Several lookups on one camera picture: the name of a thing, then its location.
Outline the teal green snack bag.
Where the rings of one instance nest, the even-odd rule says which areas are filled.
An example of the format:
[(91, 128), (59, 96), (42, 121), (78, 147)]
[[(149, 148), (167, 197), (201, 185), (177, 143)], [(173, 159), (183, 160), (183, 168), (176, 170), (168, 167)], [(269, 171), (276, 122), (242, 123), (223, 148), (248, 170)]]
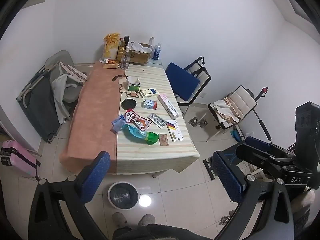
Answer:
[(144, 141), (148, 145), (153, 145), (159, 140), (159, 135), (153, 132), (141, 131), (140, 129), (124, 124), (121, 130), (130, 135), (131, 138), (135, 138), (139, 141)]

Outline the red white snack bag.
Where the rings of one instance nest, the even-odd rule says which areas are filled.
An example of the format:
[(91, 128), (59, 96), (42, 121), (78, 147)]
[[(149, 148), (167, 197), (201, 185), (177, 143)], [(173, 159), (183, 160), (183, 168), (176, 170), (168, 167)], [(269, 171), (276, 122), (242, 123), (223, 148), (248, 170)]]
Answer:
[(151, 125), (151, 121), (138, 115), (134, 110), (129, 109), (124, 114), (128, 124), (134, 124), (139, 130), (146, 131)]

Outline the blue wrapper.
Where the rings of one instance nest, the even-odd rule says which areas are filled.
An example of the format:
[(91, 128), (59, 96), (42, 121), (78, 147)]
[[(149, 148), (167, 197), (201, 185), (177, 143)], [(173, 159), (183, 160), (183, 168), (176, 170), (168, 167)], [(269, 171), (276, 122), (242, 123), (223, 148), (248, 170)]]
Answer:
[(127, 120), (125, 119), (125, 116), (123, 116), (122, 114), (119, 115), (116, 119), (114, 119), (111, 122), (111, 124), (112, 124), (112, 131), (114, 133), (118, 133), (123, 128), (126, 128), (128, 125)]

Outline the black round lid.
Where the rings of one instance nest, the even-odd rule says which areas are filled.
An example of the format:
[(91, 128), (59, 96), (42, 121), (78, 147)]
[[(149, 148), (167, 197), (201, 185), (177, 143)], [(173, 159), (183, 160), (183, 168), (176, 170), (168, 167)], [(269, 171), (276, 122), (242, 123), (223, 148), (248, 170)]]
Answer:
[(134, 109), (137, 105), (137, 102), (133, 99), (125, 99), (122, 103), (121, 106), (124, 110), (129, 110), (129, 109)]

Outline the cardboard box with paper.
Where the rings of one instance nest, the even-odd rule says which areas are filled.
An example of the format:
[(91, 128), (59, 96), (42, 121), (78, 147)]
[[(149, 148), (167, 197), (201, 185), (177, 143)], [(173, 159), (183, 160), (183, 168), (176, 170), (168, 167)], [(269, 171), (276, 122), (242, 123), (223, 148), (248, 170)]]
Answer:
[(149, 44), (132, 41), (130, 48), (130, 63), (146, 65), (151, 52), (152, 49)]

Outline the silver blister pack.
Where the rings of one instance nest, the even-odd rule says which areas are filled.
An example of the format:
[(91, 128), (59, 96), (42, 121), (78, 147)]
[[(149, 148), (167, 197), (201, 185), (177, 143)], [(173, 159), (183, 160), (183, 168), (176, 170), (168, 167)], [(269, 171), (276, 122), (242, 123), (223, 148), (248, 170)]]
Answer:
[(150, 119), (160, 129), (167, 125), (167, 122), (155, 113), (149, 114), (148, 119)]

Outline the long pink white box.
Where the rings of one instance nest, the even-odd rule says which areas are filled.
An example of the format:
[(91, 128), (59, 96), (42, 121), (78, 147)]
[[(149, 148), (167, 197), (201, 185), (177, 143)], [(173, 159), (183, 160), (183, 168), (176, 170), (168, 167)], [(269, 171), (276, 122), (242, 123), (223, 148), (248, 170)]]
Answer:
[(167, 111), (168, 115), (173, 119), (176, 120), (180, 115), (170, 100), (167, 98), (165, 94), (159, 94), (157, 96), (158, 100)]

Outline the yellow snack bag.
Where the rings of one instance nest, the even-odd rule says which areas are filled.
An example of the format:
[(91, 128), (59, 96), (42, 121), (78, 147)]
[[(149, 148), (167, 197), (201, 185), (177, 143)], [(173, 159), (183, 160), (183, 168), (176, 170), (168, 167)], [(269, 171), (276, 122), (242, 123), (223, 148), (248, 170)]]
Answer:
[(120, 33), (110, 33), (104, 37), (103, 59), (117, 58), (117, 52), (120, 42)]

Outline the dark folding cot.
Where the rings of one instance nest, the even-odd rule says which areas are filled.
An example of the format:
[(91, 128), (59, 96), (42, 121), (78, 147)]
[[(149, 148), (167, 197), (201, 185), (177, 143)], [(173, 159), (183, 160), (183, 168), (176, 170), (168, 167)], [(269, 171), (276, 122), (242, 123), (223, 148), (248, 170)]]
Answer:
[(16, 98), (23, 113), (40, 137), (50, 143), (60, 128), (54, 102), (52, 81), (59, 77), (55, 59), (40, 68)]

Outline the blue red milk carton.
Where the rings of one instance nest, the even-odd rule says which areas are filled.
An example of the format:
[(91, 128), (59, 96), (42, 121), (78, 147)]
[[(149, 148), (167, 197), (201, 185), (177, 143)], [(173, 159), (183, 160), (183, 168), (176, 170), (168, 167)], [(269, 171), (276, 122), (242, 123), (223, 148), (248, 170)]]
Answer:
[(144, 108), (144, 109), (157, 109), (157, 101), (150, 100), (150, 99), (144, 99), (142, 101), (142, 108)]

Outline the white chair with clothes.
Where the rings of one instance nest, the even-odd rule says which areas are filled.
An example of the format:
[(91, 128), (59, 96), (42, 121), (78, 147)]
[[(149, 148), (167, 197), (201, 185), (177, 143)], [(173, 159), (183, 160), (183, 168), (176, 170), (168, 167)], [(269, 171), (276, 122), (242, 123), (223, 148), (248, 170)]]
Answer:
[(256, 106), (257, 101), (254, 99), (253, 93), (242, 85), (225, 98), (208, 104), (208, 110), (217, 125), (215, 133), (210, 135), (206, 142), (220, 132), (235, 128)]

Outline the cat shaped coaster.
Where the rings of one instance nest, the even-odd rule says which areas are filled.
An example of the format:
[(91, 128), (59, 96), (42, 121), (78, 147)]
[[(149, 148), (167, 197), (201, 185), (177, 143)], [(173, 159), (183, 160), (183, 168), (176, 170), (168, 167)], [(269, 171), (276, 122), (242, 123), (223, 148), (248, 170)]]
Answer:
[(124, 94), (126, 98), (128, 98), (128, 97), (139, 98), (140, 97), (139, 91), (138, 92), (129, 92), (126, 90), (125, 82), (126, 82), (127, 77), (128, 77), (127, 75), (116, 75), (115, 77), (112, 78), (112, 81), (118, 82), (118, 84), (120, 85), (119, 92), (121, 94)]

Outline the white blue medicine box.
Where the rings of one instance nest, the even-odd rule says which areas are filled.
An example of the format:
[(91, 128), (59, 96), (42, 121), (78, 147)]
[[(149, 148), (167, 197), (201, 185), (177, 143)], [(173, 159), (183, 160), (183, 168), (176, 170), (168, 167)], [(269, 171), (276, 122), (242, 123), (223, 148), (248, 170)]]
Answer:
[(155, 88), (148, 88), (139, 90), (139, 94), (142, 98), (149, 98), (152, 96), (158, 96), (159, 92)]

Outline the white table leg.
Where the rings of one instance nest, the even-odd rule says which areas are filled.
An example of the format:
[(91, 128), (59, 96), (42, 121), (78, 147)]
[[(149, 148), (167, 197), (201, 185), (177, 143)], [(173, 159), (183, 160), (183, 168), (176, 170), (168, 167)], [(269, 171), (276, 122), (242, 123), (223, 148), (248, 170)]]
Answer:
[(157, 178), (158, 176), (160, 176), (161, 174), (163, 174), (165, 171), (160, 171), (160, 172), (155, 172), (152, 174), (153, 178)]

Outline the flag striped white box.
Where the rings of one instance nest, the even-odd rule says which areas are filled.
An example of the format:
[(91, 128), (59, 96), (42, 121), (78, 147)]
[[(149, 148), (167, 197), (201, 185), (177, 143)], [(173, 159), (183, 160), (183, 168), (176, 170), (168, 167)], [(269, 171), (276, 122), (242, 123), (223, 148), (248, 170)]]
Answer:
[(177, 123), (177, 120), (167, 120), (166, 123), (172, 141), (183, 141), (184, 137)]

